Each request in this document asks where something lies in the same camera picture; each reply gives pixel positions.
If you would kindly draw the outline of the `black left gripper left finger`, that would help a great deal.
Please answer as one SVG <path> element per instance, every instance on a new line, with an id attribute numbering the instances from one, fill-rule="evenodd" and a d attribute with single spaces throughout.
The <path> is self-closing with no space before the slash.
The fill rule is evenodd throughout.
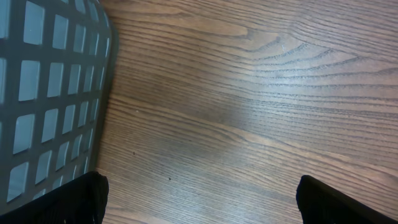
<path id="1" fill-rule="evenodd" d="M 108 194 L 108 179 L 91 171 L 1 215 L 1 224 L 100 224 L 106 211 Z"/>

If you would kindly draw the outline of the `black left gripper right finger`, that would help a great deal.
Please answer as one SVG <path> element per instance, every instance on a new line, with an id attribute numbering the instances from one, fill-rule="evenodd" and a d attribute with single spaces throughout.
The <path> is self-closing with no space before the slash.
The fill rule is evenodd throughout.
<path id="1" fill-rule="evenodd" d="M 303 224 L 397 224 L 310 175 L 301 177 L 296 201 Z"/>

